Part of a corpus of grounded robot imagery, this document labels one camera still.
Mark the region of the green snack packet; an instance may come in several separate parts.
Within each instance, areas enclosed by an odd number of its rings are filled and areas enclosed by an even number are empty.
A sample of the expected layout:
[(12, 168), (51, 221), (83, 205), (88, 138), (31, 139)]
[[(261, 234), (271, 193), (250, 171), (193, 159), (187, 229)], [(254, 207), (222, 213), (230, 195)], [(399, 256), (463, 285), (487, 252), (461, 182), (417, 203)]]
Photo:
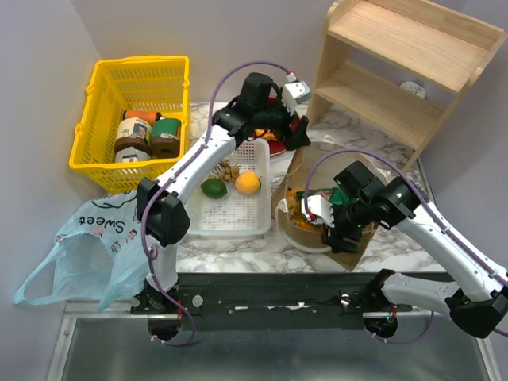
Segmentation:
[(332, 188), (320, 188), (320, 189), (309, 189), (308, 196), (320, 195), (324, 197), (328, 202), (339, 205), (347, 206), (348, 204), (355, 201), (354, 198), (350, 198), (343, 192), (339, 187)]

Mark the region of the brown paper bag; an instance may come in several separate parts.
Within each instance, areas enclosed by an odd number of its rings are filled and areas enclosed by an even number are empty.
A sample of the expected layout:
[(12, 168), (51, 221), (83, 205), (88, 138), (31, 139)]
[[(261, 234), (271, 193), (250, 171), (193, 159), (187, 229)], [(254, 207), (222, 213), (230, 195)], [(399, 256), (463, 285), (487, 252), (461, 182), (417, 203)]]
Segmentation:
[[(296, 150), (282, 182), (272, 195), (271, 215), (275, 219), (282, 237), (289, 244), (312, 256), (323, 254), (335, 263), (341, 265), (344, 269), (352, 271), (360, 262), (361, 257), (374, 238), (378, 225), (376, 223), (371, 223), (363, 228), (358, 253), (332, 253), (331, 248), (321, 242), (321, 234), (323, 231), (317, 233), (308, 232), (291, 224), (287, 213), (288, 208), (286, 201), (287, 192), (290, 189), (295, 189), (297, 191), (304, 190), (308, 174), (312, 167), (323, 156), (331, 151), (342, 148), (343, 146), (339, 144), (315, 141), (305, 148)], [(319, 166), (312, 176), (310, 189), (335, 187), (337, 184), (333, 181), (333, 177), (357, 160), (362, 162), (370, 171), (378, 176), (383, 183), (388, 182), (386, 173), (376, 166), (375, 160), (369, 159), (359, 153), (345, 153), (336, 155)]]

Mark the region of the orange citrus fruit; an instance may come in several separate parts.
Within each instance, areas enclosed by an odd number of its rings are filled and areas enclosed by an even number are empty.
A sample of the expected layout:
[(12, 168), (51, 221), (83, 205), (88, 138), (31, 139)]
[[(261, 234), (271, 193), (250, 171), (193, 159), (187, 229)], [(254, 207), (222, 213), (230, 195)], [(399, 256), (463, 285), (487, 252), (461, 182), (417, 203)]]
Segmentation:
[(255, 171), (244, 171), (235, 180), (235, 189), (241, 194), (256, 194), (260, 188), (260, 178)]

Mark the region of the yellow berries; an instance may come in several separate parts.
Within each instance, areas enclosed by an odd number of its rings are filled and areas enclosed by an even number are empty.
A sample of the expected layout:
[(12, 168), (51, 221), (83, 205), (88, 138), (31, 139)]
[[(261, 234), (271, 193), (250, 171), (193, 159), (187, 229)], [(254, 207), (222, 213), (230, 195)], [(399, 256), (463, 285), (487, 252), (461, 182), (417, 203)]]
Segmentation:
[(240, 174), (240, 168), (228, 160), (219, 161), (209, 174), (210, 179), (219, 179), (225, 183), (234, 183)]

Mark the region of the green lime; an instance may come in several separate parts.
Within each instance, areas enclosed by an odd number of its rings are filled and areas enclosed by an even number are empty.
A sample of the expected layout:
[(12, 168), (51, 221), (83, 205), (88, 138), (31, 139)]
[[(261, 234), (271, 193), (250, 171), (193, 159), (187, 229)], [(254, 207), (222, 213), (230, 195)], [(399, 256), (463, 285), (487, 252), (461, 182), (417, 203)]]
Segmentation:
[(220, 199), (227, 195), (227, 186), (220, 179), (210, 178), (201, 184), (202, 193), (212, 199)]

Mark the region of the light blue plastic grocery bag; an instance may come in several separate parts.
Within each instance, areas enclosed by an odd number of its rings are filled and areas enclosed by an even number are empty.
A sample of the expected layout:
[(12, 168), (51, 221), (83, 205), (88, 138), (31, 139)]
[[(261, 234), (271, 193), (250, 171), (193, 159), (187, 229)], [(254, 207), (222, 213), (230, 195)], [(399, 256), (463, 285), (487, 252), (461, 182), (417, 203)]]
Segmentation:
[(13, 303), (96, 300), (98, 310), (104, 310), (139, 294), (147, 275), (137, 193), (128, 190), (82, 204), (56, 233), (52, 250), (17, 290)]

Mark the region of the orange ring doughnut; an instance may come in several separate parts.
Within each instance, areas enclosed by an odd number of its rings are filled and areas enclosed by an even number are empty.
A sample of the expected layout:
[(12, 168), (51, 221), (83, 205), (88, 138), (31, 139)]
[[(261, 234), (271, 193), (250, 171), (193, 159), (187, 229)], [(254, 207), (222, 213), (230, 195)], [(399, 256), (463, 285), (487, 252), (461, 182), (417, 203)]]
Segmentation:
[(265, 141), (277, 141), (275, 134), (270, 129), (256, 129), (254, 132), (256, 139), (263, 139)]

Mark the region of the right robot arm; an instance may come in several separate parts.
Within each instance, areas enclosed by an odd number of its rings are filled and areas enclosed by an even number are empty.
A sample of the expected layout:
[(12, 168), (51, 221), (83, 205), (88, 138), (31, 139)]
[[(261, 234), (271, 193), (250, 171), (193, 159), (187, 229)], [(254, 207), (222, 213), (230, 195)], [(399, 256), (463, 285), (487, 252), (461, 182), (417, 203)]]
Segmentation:
[(417, 242), (452, 277), (438, 282), (380, 271), (364, 290), (376, 311), (409, 305), (450, 318), (473, 337), (489, 336), (507, 313), (507, 270), (481, 253), (441, 215), (436, 206), (402, 177), (384, 184), (363, 163), (355, 161), (334, 181), (352, 199), (332, 206), (333, 224), (322, 240), (335, 251), (352, 251), (348, 238), (375, 222), (395, 227)]

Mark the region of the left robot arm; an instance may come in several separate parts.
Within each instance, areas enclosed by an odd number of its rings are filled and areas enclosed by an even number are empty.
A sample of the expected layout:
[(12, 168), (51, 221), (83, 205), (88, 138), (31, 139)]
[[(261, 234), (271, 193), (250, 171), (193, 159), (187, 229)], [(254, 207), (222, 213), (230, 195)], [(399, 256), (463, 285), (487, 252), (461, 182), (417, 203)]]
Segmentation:
[(178, 282), (176, 252), (190, 227), (185, 205), (196, 186), (257, 129), (272, 131), (288, 151), (308, 145), (309, 120), (297, 116), (296, 108), (309, 98), (309, 86), (294, 74), (279, 87), (271, 77), (253, 72), (240, 94), (212, 113), (207, 130), (176, 164), (155, 180), (140, 181), (140, 237), (148, 257), (148, 284), (154, 288), (148, 303), (156, 312), (165, 314), (175, 307), (171, 288)]

